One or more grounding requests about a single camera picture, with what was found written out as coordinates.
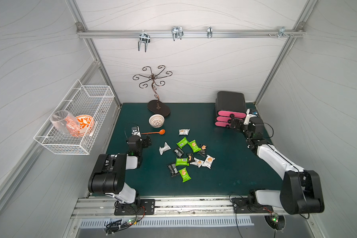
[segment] dark green mat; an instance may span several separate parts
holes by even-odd
[[[282,180],[278,174],[262,159],[253,155],[247,148],[241,133],[214,125],[213,103],[167,103],[171,114],[165,118],[161,128],[153,128],[148,119],[152,112],[147,103],[124,103],[112,135],[108,154],[126,153],[128,146],[124,127],[130,135],[131,125],[139,125],[141,132],[153,132],[165,129],[164,135],[152,134],[152,146],[143,150],[143,163],[139,169],[126,171],[126,183],[139,191],[141,196],[194,196],[228,195],[231,192],[247,195],[250,189],[265,188],[280,190]],[[215,160],[211,169],[186,166],[191,180],[183,183],[179,175],[171,178],[167,165],[176,161],[173,149],[184,136],[179,136],[179,129],[190,129],[186,138],[207,144],[207,154]],[[159,153],[159,146],[164,142],[172,148]],[[183,147],[185,153],[192,152],[189,145]]]

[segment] green snack package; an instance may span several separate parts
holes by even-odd
[[[188,143],[188,140],[186,139],[186,137],[184,137],[182,140],[180,140],[177,145],[180,147],[180,149],[182,149],[182,147],[184,147],[184,145],[186,145]]]
[[[198,152],[201,150],[201,148],[198,147],[196,140],[192,140],[191,142],[188,142],[189,146],[192,148],[193,153]]]
[[[176,166],[178,165],[186,165],[189,166],[188,164],[188,158],[176,158]]]
[[[189,177],[188,172],[186,171],[186,168],[179,170],[181,177],[182,177],[182,182],[186,182],[189,179],[191,179],[191,177]]]

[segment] orange patterned bowl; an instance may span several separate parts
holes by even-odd
[[[80,123],[80,130],[75,137],[82,137],[85,133],[90,133],[94,128],[95,121],[90,115],[79,115],[76,117]]]

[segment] wooden oval base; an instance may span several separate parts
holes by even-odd
[[[169,109],[169,107],[167,105],[165,105],[164,103],[162,103],[161,101],[152,100],[152,101],[148,102],[147,107],[148,107],[148,110],[150,110],[151,112],[153,112],[155,114],[160,114],[163,117],[166,117],[171,113],[171,110]]]

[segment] clear glass cup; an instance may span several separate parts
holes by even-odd
[[[61,110],[55,112],[50,121],[54,127],[64,135],[76,136],[80,130],[80,123],[69,111]]]

